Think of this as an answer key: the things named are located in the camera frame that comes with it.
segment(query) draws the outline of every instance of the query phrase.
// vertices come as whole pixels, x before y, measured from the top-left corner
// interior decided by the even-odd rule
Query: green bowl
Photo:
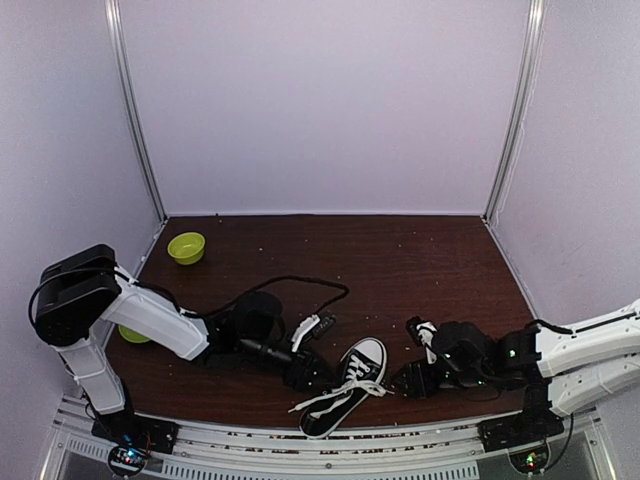
[[[131,343],[147,343],[151,340],[144,335],[140,335],[138,332],[134,332],[130,328],[123,327],[122,325],[118,325],[118,331],[122,338],[124,338],[127,342]]]
[[[167,251],[180,265],[193,265],[204,255],[204,237],[196,232],[183,233],[169,242]]]

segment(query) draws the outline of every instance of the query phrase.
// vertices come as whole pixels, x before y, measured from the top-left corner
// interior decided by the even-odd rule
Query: white wall
[[[539,315],[569,323],[640,297],[640,3],[554,0],[497,231]],[[640,390],[600,408],[637,480]]]
[[[172,214],[481,213],[526,0],[128,0]]]
[[[26,308],[44,267],[97,242],[133,268],[157,222],[100,0],[3,0],[0,15],[0,478],[33,478],[64,388]]]

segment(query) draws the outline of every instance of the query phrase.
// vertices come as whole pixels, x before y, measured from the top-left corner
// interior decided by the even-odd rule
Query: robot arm
[[[407,330],[429,355],[394,375],[394,386],[406,396],[478,385],[526,389],[521,413],[479,425],[487,451],[560,434],[561,417],[640,380],[640,300],[562,327],[532,322],[499,340],[469,322],[436,329],[415,317]]]
[[[170,452],[177,427],[135,415],[126,386],[92,333],[97,321],[130,328],[199,366],[233,365],[239,356],[251,355],[281,367],[284,383],[296,390],[335,386],[333,369],[302,345],[326,331],[332,317],[314,315],[303,322],[292,348],[289,342],[269,340],[274,325],[282,322],[276,297],[254,291],[234,305],[213,317],[184,310],[133,279],[117,265],[111,248],[97,245],[45,269],[29,315],[38,336],[60,354],[89,398],[96,416],[94,434],[124,445],[151,443],[153,450]]]

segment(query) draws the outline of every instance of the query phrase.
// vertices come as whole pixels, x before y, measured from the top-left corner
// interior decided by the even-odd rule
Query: black sneaker
[[[299,403],[289,412],[307,410],[300,417],[300,430],[310,438],[324,438],[369,395],[382,397],[380,385],[387,368],[387,351],[376,338],[360,340],[340,360],[341,387]]]

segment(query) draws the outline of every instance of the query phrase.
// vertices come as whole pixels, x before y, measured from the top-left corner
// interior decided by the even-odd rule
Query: wooden table
[[[205,258],[183,267],[167,255],[175,235],[201,232]],[[337,365],[356,341],[375,336],[387,346],[387,378],[421,358],[404,330],[414,315],[436,324],[470,320],[498,337],[531,320],[524,299],[481,220],[476,217],[286,216],[172,218],[141,279],[173,291],[185,308],[210,310],[269,277],[297,274],[346,283],[351,294],[331,310],[338,323],[317,349]],[[285,283],[269,287],[284,303],[289,329],[334,295],[325,287]],[[107,354],[128,385],[138,411],[227,424],[296,427],[288,414],[306,400],[277,375],[199,369],[163,347],[132,345],[117,333]],[[521,392],[493,395],[443,391],[428,400],[370,398],[345,427],[415,424],[506,412]]]

